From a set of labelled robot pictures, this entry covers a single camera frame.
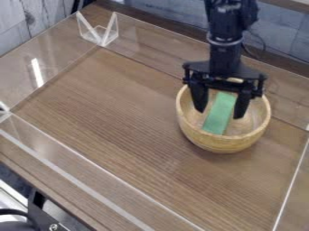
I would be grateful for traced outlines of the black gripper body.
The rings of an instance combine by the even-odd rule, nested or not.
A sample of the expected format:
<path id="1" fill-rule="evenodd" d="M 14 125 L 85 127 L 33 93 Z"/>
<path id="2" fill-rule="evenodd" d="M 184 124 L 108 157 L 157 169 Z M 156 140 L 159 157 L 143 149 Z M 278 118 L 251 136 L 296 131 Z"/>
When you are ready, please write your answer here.
<path id="1" fill-rule="evenodd" d="M 207 41 L 209 43 L 208 59 L 187 61 L 181 64 L 183 84 L 189 87 L 189 83 L 196 81 L 208 89 L 236 94 L 250 90 L 251 98 L 260 97 L 266 75 L 240 61 L 242 38 L 223 40 L 208 36 Z"/>

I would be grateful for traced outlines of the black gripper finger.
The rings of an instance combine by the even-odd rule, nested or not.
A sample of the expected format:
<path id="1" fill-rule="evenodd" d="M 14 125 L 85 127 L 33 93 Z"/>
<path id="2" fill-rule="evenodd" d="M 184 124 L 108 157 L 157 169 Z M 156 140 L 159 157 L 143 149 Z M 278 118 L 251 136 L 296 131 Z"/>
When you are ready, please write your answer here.
<path id="1" fill-rule="evenodd" d="M 203 112 L 208 101 L 208 87 L 196 81 L 189 83 L 191 100 L 197 112 Z"/>
<path id="2" fill-rule="evenodd" d="M 235 106 L 234 106 L 234 115 L 232 115 L 234 119 L 243 118 L 243 115 L 246 113 L 246 110 L 247 110 L 247 107 L 250 104 L 250 100 L 251 100 L 251 91 L 243 90 L 238 94 L 238 98 L 236 98 L 236 102 L 235 102 Z"/>

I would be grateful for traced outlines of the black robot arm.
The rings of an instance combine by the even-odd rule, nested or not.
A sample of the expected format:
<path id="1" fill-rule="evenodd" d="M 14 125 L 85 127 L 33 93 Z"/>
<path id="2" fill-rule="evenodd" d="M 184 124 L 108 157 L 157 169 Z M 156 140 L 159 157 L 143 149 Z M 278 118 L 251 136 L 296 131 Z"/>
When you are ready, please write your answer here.
<path id="1" fill-rule="evenodd" d="M 234 119 L 244 116 L 250 101 L 263 95 L 266 74 L 240 61 L 243 32 L 258 20 L 255 0 L 203 0 L 208 29 L 209 59 L 187 61 L 183 84 L 191 92 L 193 108 L 201 113 L 208 89 L 236 93 Z"/>

